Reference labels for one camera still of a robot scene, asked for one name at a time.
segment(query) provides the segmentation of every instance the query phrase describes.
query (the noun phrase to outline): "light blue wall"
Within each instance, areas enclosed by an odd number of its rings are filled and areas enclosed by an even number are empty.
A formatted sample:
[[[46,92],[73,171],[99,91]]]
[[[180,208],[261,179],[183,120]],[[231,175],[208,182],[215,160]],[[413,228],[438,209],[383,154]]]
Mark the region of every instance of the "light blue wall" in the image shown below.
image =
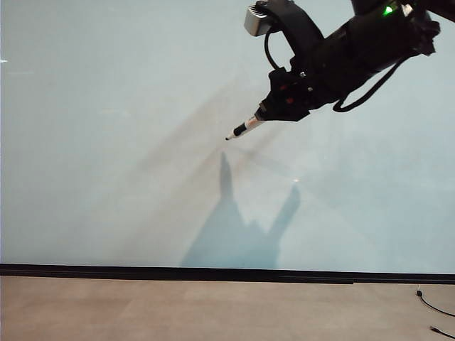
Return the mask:
[[[249,4],[1,2],[3,262],[455,273],[455,26],[359,109],[226,142],[268,92]]]

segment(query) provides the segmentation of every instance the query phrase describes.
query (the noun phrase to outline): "floor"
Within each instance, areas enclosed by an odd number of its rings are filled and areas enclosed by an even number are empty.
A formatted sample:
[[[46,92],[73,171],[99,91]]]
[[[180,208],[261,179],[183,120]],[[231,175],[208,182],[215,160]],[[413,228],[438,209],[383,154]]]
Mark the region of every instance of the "floor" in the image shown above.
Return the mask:
[[[1,278],[1,340],[450,340],[416,285]],[[421,286],[455,312],[455,286]]]

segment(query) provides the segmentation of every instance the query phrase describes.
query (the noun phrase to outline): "black trim strip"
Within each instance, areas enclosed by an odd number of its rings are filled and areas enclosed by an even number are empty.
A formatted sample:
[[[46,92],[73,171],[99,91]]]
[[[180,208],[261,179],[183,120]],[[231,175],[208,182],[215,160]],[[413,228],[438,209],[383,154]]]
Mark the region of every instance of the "black trim strip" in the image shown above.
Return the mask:
[[[0,264],[0,276],[102,278],[149,281],[455,284],[455,274],[388,274],[335,271],[147,268],[128,266],[64,266],[34,264]]]

